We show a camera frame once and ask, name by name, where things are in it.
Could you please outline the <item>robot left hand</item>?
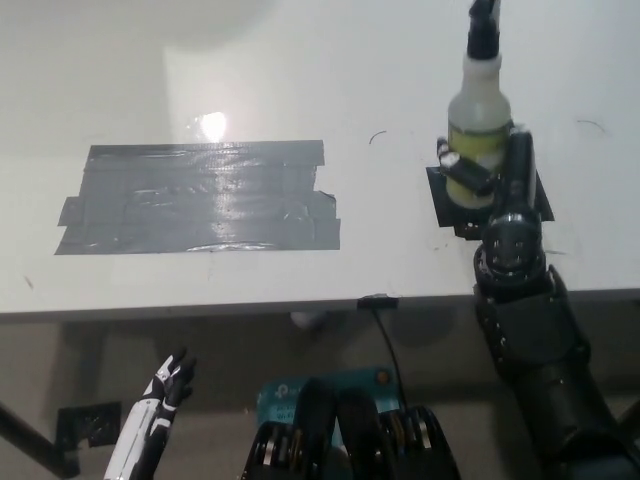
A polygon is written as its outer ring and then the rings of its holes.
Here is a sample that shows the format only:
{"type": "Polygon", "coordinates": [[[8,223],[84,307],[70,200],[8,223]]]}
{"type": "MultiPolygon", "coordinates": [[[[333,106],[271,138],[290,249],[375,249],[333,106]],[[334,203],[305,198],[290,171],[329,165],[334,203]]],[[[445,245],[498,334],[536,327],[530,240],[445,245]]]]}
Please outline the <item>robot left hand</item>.
{"type": "Polygon", "coordinates": [[[193,392],[196,360],[182,348],[162,363],[131,408],[108,466],[106,479],[152,479],[183,401],[193,392]]]}

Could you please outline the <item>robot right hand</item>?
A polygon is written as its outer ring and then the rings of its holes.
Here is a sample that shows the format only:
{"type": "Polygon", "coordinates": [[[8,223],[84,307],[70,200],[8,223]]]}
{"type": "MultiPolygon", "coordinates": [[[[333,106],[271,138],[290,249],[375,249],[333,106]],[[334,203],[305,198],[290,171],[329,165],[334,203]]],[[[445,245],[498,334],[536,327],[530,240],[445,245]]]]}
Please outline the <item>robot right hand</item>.
{"type": "Polygon", "coordinates": [[[463,153],[454,142],[439,138],[438,173],[445,178],[445,197],[466,216],[483,216],[488,222],[517,218],[537,222],[536,169],[533,137],[519,127],[493,135],[498,141],[489,154],[494,165],[484,165],[463,153]]]}

